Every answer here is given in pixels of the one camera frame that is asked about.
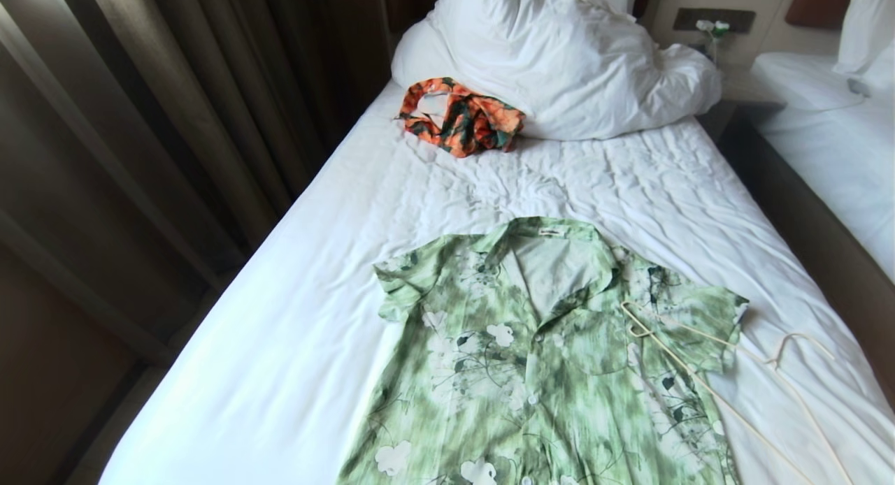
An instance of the floor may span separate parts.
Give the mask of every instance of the floor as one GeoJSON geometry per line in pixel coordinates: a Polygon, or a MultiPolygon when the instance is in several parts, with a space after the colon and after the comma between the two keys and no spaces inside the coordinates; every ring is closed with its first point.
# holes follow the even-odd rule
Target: floor
{"type": "MultiPolygon", "coordinates": [[[[183,346],[186,345],[192,333],[199,327],[202,319],[205,319],[205,315],[211,310],[211,306],[214,305],[216,300],[217,294],[211,293],[211,291],[202,299],[199,311],[193,317],[193,320],[183,326],[170,339],[169,347],[173,351],[180,352],[183,349],[183,346]]],[[[87,453],[80,459],[78,467],[71,473],[65,485],[96,485],[96,483],[99,483],[99,477],[102,475],[109,457],[112,456],[112,450],[115,450],[118,440],[121,440],[121,437],[124,436],[124,432],[131,425],[131,422],[134,421],[140,409],[143,408],[144,403],[150,399],[152,392],[159,386],[166,373],[166,368],[150,367],[144,371],[143,376],[140,377],[140,380],[137,381],[131,392],[128,393],[112,417],[109,418],[109,421],[106,422],[105,427],[93,441],[87,453]]]]}

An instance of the brown headboard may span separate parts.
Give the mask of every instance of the brown headboard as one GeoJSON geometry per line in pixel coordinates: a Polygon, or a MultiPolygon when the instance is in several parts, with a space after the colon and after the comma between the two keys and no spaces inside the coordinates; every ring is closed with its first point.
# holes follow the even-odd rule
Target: brown headboard
{"type": "MultiPolygon", "coordinates": [[[[438,0],[386,0],[386,11],[389,16],[389,30],[393,33],[403,33],[407,27],[422,20],[435,6],[438,0]]],[[[633,16],[640,17],[646,11],[649,0],[633,1],[633,16]]]]}
{"type": "Polygon", "coordinates": [[[786,23],[792,26],[842,29],[842,20],[851,0],[792,0],[786,23]]]}

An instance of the white bed sheet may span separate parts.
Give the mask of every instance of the white bed sheet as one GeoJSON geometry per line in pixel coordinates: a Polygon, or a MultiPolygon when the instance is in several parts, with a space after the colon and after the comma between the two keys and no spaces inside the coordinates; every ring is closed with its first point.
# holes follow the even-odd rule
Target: white bed sheet
{"type": "MultiPolygon", "coordinates": [[[[752,74],[777,93],[822,90],[846,80],[832,72],[835,57],[766,53],[752,74]],[[776,74],[788,70],[789,74],[776,74]],[[800,75],[797,71],[814,71],[800,75]],[[818,78],[818,72],[825,78],[818,78]],[[802,78],[804,85],[793,82],[802,78]]],[[[895,282],[895,119],[891,99],[815,110],[804,103],[757,121],[758,132],[851,231],[895,282]]]]}
{"type": "MultiPolygon", "coordinates": [[[[332,483],[400,326],[377,317],[371,264],[444,233],[525,215],[594,223],[697,282],[748,297],[742,344],[770,354],[854,483],[893,469],[892,411],[859,346],[693,118],[607,141],[524,139],[458,160],[393,120],[389,84],[215,304],[118,444],[103,485],[332,483]]],[[[841,483],[821,438],[765,367],[710,378],[817,483],[841,483]]],[[[722,408],[747,485],[800,483],[722,408]]]]}

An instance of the nightstand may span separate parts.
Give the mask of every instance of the nightstand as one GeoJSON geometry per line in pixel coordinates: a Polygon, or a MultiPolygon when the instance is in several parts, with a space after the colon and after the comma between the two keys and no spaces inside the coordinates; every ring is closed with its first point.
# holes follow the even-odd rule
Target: nightstand
{"type": "Polygon", "coordinates": [[[786,102],[775,96],[760,81],[755,80],[748,68],[724,67],[722,74],[724,75],[722,100],[712,106],[712,109],[705,115],[696,117],[715,144],[718,144],[738,107],[745,108],[749,112],[765,113],[772,113],[774,110],[786,107],[786,102]]]}

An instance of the curtain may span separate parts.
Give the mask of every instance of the curtain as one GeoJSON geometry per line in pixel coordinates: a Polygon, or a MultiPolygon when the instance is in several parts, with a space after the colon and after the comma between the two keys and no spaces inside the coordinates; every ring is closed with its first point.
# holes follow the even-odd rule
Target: curtain
{"type": "Polygon", "coordinates": [[[389,80],[380,0],[0,0],[0,243],[150,361],[389,80]]]}

